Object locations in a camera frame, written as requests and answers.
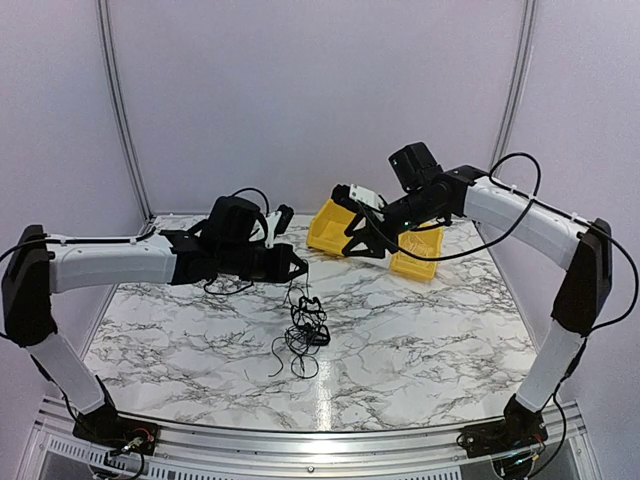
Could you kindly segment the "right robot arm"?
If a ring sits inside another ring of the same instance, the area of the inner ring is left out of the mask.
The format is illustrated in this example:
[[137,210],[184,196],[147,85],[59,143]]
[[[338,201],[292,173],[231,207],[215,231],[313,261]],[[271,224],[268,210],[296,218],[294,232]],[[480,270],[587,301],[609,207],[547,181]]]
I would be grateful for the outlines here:
[[542,180],[534,169],[530,193],[471,165],[443,168],[423,143],[395,152],[389,163],[401,184],[400,198],[385,201],[363,186],[336,186],[331,198],[354,213],[346,228],[347,257],[384,258],[409,252],[403,233],[431,220],[452,218],[492,228],[496,238],[472,254],[514,240],[558,271],[558,290],[550,307],[550,325],[530,370],[504,408],[495,438],[515,448],[529,437],[541,411],[577,367],[612,286],[612,241],[608,223],[587,221],[542,202]]

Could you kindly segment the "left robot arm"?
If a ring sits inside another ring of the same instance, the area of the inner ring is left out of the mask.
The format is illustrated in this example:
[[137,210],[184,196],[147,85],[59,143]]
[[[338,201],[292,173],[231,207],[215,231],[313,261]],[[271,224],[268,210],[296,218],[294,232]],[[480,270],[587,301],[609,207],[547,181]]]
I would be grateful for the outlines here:
[[25,228],[2,254],[2,337],[25,349],[45,378],[78,411],[78,424],[106,445],[125,438],[126,423],[106,387],[59,331],[51,297],[123,283],[191,285],[230,275],[248,283],[286,284],[308,271],[291,245],[278,241],[293,217],[286,205],[264,214],[238,196],[218,198],[209,216],[187,230],[137,237],[80,238]]

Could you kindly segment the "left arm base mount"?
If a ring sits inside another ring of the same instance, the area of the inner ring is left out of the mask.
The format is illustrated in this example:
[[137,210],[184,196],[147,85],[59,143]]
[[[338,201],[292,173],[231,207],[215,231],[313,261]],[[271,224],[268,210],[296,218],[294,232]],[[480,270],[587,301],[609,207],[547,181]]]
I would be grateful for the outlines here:
[[156,448],[158,424],[123,417],[103,382],[97,378],[103,393],[102,404],[88,414],[73,414],[73,435],[76,438],[111,449],[111,455],[138,453],[151,456]]

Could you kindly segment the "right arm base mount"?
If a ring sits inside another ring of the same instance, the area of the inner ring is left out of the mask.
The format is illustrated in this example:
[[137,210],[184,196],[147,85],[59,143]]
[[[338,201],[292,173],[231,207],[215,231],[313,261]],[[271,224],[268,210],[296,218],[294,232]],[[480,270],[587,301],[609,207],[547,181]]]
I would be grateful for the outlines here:
[[541,411],[527,409],[513,395],[500,419],[463,427],[456,444],[465,450],[468,458],[476,458],[541,445],[547,439]]

